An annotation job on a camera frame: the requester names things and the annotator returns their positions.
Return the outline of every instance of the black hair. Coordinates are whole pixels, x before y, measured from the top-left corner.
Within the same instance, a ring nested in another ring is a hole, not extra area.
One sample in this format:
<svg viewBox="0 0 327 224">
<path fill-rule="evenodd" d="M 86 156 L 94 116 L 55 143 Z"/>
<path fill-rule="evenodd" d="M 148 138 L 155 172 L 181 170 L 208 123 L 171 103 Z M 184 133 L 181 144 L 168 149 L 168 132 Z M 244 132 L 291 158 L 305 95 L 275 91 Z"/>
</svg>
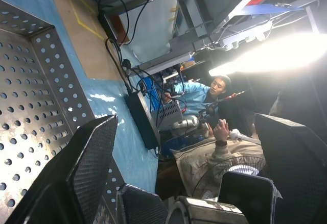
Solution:
<svg viewBox="0 0 327 224">
<path fill-rule="evenodd" d="M 217 75 L 214 77 L 215 79 L 221 79 L 225 83 L 225 90 L 229 90 L 231 87 L 230 78 L 227 75 Z"/>
</svg>

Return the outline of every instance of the person in beige jacket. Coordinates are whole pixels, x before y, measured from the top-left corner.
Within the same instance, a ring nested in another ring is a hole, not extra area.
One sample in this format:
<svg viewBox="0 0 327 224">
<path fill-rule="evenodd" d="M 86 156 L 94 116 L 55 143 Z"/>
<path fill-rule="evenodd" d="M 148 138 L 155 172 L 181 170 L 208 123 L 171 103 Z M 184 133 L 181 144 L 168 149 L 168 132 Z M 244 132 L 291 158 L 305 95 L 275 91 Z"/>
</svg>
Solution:
<svg viewBox="0 0 327 224">
<path fill-rule="evenodd" d="M 209 128 L 208 139 L 181 151 L 173 151 L 173 154 L 175 163 L 170 162 L 170 166 L 163 170 L 159 165 L 156 192 L 162 199 L 179 194 L 193 196 L 204 174 L 224 160 L 238 159 L 241 156 L 264 158 L 260 145 L 245 140 L 231 140 L 228 123 L 224 123 L 221 119 L 214 130 Z M 213 171 L 215 176 L 212 176 L 216 177 L 215 180 L 219 183 L 220 170 L 219 166 L 216 166 Z"/>
</svg>

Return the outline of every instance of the man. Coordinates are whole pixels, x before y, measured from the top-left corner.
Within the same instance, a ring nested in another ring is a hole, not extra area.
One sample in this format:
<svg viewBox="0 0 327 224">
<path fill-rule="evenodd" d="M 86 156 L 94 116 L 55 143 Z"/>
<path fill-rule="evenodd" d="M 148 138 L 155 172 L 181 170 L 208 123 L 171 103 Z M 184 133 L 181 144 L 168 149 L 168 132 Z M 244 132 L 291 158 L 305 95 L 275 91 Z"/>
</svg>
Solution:
<svg viewBox="0 0 327 224">
<path fill-rule="evenodd" d="M 209 105 L 217 100 L 218 96 L 224 94 L 230 87 L 230 79 L 228 76 L 220 75 L 215 77 L 210 87 L 207 87 L 200 83 L 186 82 L 184 84 L 184 98 L 187 104 L 187 110 L 185 115 L 199 115 L 199 111 L 204 109 L 206 105 Z M 176 93 L 183 92 L 183 85 L 180 83 L 174 86 Z M 170 94 L 165 93 L 162 98 L 164 103 L 170 101 Z"/>
<path fill-rule="evenodd" d="M 241 156 L 264 158 L 260 145 L 244 140 L 233 141 L 228 135 L 228 123 L 220 119 L 214 130 L 209 127 L 209 139 L 179 152 L 175 151 L 175 159 L 161 162 L 156 182 L 156 193 L 161 199 L 181 194 L 187 196 L 199 194 L 195 192 L 195 189 L 203 175 L 224 160 Z M 220 182 L 221 170 L 221 167 L 215 167 L 214 175 L 219 178 L 215 179 L 215 182 Z"/>
</svg>

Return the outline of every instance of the beige jacket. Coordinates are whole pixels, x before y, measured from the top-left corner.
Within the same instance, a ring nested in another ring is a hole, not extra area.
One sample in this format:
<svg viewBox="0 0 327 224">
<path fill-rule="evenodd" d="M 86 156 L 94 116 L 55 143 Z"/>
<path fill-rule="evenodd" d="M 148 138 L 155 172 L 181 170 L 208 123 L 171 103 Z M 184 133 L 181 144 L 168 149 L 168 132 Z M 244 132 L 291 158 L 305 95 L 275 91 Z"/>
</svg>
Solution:
<svg viewBox="0 0 327 224">
<path fill-rule="evenodd" d="M 261 146 L 252 142 L 228 140 L 224 148 L 216 147 L 215 142 L 213 137 L 181 151 L 173 151 L 188 196 L 193 195 L 198 182 L 210 167 L 235 157 L 264 157 Z"/>
</svg>

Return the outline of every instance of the lamp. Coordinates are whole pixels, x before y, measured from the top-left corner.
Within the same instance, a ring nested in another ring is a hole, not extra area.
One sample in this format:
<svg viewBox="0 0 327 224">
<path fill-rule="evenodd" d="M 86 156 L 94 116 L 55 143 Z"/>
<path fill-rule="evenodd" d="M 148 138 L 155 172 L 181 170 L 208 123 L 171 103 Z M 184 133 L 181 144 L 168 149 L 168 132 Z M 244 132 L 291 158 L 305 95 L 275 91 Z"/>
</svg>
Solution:
<svg viewBox="0 0 327 224">
<path fill-rule="evenodd" d="M 303 67 L 327 51 L 327 35 L 293 34 L 261 44 L 236 60 L 209 71 L 211 76 L 234 72 L 267 72 Z"/>
</svg>

